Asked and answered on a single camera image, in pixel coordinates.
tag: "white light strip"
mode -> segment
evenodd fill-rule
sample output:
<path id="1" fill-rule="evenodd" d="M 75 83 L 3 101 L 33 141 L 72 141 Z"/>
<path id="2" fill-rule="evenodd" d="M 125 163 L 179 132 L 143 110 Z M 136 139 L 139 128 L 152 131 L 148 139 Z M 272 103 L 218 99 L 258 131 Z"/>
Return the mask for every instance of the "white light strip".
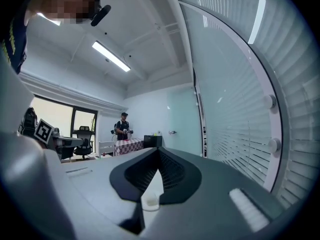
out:
<path id="1" fill-rule="evenodd" d="M 120 59 L 114 56 L 110 51 L 104 48 L 100 43 L 97 41 L 92 45 L 94 49 L 96 49 L 99 53 L 106 56 L 110 61 L 116 64 L 119 68 L 123 69 L 125 72 L 128 72 L 130 68 L 124 64 Z"/>
<path id="2" fill-rule="evenodd" d="M 257 232 L 269 224 L 265 215 L 239 188 L 231 190 L 229 196 L 253 232 Z"/>
<path id="3" fill-rule="evenodd" d="M 48 20 L 48 21 L 50 21 L 50 22 L 52 22 L 52 23 L 54 23 L 54 24 L 58 25 L 58 26 L 60 26 L 60 25 L 61 25 L 61 21 L 48 19 L 48 18 L 46 18 L 42 13 L 37 13 L 37 14 L 38 14 L 39 16 L 41 16 L 41 17 L 45 18 L 46 20 Z"/>
<path id="4" fill-rule="evenodd" d="M 266 7 L 266 0 L 259 0 L 258 10 L 256 11 L 252 32 L 248 42 L 249 45 L 252 45 L 256 40 L 258 31 L 260 28 L 260 24 L 264 16 L 265 7 Z"/>

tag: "sticker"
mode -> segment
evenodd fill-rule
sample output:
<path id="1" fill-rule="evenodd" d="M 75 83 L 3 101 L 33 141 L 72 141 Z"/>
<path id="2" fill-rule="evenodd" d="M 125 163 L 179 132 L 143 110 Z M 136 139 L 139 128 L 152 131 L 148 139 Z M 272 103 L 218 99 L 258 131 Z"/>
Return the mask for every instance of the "sticker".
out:
<path id="1" fill-rule="evenodd" d="M 38 126 L 34 131 L 34 136 L 40 141 L 48 144 L 50 136 L 55 128 L 46 121 L 40 119 Z"/>

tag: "window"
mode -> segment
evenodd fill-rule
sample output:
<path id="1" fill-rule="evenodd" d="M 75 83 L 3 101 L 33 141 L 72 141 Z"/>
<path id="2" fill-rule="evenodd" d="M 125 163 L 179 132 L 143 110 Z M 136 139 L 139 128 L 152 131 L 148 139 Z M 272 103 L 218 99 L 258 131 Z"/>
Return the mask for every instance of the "window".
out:
<path id="1" fill-rule="evenodd" d="M 33 107 L 38 122 L 42 119 L 53 127 L 59 128 L 61 136 L 76 138 L 77 135 L 74 134 L 74 131 L 79 130 L 80 126 L 88 126 L 93 132 L 90 139 L 92 151 L 93 153 L 96 152 L 97 111 L 40 96 L 36 96 L 30 106 Z"/>

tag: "table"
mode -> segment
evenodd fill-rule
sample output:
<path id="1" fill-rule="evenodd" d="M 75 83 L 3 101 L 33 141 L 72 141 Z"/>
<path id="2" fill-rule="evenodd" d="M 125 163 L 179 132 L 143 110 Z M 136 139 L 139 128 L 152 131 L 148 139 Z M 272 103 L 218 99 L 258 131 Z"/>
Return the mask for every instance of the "table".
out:
<path id="1" fill-rule="evenodd" d="M 124 155 L 144 148 L 143 138 L 132 138 L 127 140 L 118 140 L 114 142 L 114 155 Z"/>

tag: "desk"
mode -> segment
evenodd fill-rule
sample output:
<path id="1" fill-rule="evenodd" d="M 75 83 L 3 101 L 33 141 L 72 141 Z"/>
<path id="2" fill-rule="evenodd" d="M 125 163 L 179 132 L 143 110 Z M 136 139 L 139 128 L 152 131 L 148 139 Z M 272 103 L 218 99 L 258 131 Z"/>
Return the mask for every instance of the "desk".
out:
<path id="1" fill-rule="evenodd" d="M 114 155 L 124 155 L 133 151 L 142 150 L 144 148 L 143 138 L 132 138 L 128 141 L 118 140 L 114 142 Z"/>

